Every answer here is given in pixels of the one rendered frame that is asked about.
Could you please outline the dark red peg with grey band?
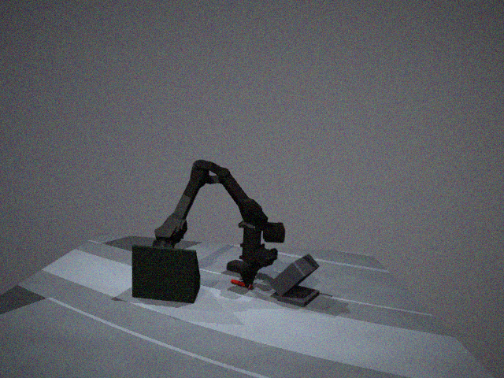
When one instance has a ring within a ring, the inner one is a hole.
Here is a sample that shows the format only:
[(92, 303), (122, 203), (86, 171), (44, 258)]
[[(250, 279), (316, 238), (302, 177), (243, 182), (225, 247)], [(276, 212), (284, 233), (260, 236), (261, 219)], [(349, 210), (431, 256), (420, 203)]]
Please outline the dark red peg with grey band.
[[(245, 287), (245, 284), (243, 282), (238, 281), (238, 280), (231, 279), (231, 283), (238, 285), (238, 286), (241, 286), (241, 287)], [(252, 287), (253, 287), (253, 285), (250, 285), (248, 288), (252, 288)]]

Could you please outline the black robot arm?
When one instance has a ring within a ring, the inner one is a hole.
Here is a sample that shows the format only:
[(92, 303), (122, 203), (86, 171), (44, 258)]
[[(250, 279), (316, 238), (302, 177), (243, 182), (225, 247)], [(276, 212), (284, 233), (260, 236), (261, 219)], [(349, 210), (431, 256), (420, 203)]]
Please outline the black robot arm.
[[(216, 175), (210, 176), (209, 171)], [(262, 212), (261, 206), (246, 195), (228, 169), (222, 168), (211, 161), (200, 159), (193, 164), (191, 179), (174, 213), (165, 220), (162, 226), (154, 230), (156, 240), (153, 240), (152, 246), (174, 248), (183, 239), (183, 235), (187, 231), (187, 215), (195, 201), (199, 188), (204, 186), (205, 183), (221, 183), (239, 207), (243, 218), (242, 222), (239, 223), (239, 228), (244, 228), (243, 242), (260, 243), (261, 232), (263, 232), (263, 239), (267, 243), (284, 242), (284, 223), (268, 222), (268, 218)], [(265, 244), (262, 244), (252, 253), (252, 259), (255, 258), (263, 267), (272, 265), (277, 260), (277, 256), (278, 250), (276, 248), (266, 249)]]

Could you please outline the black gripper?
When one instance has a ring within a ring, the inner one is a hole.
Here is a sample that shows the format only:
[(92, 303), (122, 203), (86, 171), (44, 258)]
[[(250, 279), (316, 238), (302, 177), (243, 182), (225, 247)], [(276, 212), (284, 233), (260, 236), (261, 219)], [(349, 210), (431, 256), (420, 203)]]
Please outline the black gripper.
[(261, 247), (261, 243), (245, 243), (240, 244), (243, 248), (242, 255), (239, 256), (239, 260), (233, 260), (227, 263), (226, 269), (229, 271), (240, 273), (245, 287), (249, 287), (253, 284), (254, 278), (261, 268), (261, 264), (254, 259), (252, 259), (252, 253), (254, 250)]

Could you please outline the grey sloped panel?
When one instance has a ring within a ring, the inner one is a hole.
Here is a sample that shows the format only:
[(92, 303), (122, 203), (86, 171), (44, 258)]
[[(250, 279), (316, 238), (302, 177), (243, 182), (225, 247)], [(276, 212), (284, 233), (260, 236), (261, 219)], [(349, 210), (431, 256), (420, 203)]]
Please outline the grey sloped panel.
[(292, 262), (270, 283), (279, 295), (277, 301), (305, 307), (319, 295), (319, 291), (299, 284), (320, 266), (310, 254)]

